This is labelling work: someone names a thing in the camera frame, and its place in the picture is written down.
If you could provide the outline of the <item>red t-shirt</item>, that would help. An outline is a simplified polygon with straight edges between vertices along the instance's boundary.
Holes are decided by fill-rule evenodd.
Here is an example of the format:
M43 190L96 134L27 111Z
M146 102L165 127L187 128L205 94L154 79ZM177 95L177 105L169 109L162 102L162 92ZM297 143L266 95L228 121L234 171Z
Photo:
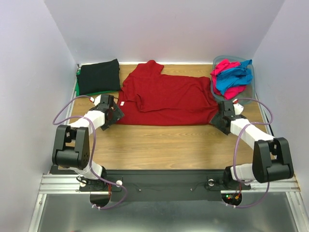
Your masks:
M209 124L218 113L208 77L163 74L150 60L139 64L123 82L118 124L178 126Z

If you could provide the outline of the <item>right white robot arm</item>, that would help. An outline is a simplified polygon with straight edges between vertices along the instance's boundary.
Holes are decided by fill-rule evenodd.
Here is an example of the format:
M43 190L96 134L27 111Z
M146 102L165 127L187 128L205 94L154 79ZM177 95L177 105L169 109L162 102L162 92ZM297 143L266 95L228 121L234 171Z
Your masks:
M253 150L251 163L237 165L237 153L233 155L233 164L224 170L222 183L232 189L240 184L248 185L252 181L268 183L290 179L294 176L294 167L287 139L276 138L257 128L256 122L250 122L242 115L244 107L237 100L218 103L218 113L211 124L226 135L233 134L237 143L244 141Z

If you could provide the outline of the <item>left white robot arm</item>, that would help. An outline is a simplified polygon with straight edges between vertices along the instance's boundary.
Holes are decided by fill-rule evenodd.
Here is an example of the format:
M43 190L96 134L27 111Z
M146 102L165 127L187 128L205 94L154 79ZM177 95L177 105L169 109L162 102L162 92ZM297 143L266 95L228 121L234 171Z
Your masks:
M93 161L96 145L96 129L107 130L124 117L113 95L101 94L96 98L87 97L93 107L84 116L76 116L75 122L57 125L52 163L58 167L70 169L78 174L77 181L81 187L96 190L111 190L107 182L106 169Z

